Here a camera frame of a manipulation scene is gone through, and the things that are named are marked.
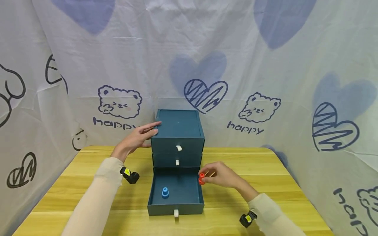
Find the wooden table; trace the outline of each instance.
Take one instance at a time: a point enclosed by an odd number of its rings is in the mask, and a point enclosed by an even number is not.
[[[15,236],[59,236],[72,211],[92,182],[112,146],[83,149],[15,232]],[[277,156],[265,148],[205,148],[202,164],[223,161],[259,192],[267,193],[307,236],[333,235]],[[239,222],[248,206],[234,189],[206,184],[202,187],[202,215],[148,216],[152,158],[150,149],[139,149],[126,166],[140,174],[137,184],[126,180],[114,199],[103,235],[263,235],[255,222]]]

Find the red peg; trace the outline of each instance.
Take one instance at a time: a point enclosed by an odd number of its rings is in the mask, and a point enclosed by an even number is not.
[[[204,173],[201,173],[200,174],[200,177],[198,178],[198,183],[200,184],[200,185],[204,185],[205,184],[205,182],[203,182],[202,181],[202,179],[205,177],[205,174]]]

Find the beige sleeve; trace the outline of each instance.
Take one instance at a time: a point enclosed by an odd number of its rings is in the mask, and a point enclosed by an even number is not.
[[[256,223],[266,236],[305,236],[265,193],[249,201],[248,206],[257,215]]]
[[[101,236],[109,216],[113,199],[121,186],[119,173],[123,162],[115,157],[105,159],[93,182],[73,211],[63,236]]]

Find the wrist tracker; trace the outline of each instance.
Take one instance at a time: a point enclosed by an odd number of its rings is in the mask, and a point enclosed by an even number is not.
[[[131,173],[131,171],[126,167],[122,167],[119,172],[121,173],[123,178],[125,178],[129,182],[129,184],[134,184],[139,179],[139,174],[137,172]]]
[[[245,227],[245,228],[248,228],[251,224],[252,224],[252,221],[254,219],[257,219],[257,215],[255,213],[253,213],[252,211],[249,211],[248,214],[243,214],[240,219],[239,219],[239,222]]]

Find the teal drawer box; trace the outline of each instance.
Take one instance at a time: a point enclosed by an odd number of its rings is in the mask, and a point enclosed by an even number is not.
[[[152,164],[154,167],[177,167],[176,160],[180,161],[180,167],[199,167],[202,153],[153,153]]]
[[[202,153],[205,136],[198,111],[158,110],[156,121],[162,124],[151,138],[152,153]]]
[[[154,168],[147,210],[150,216],[202,214],[204,201],[198,183],[199,168]],[[169,195],[162,196],[163,188]]]
[[[202,214],[204,201],[198,171],[205,137],[199,113],[158,110],[156,121],[162,124],[156,127],[158,134],[151,138],[153,179],[148,214]],[[168,195],[165,195],[164,188],[167,188]]]

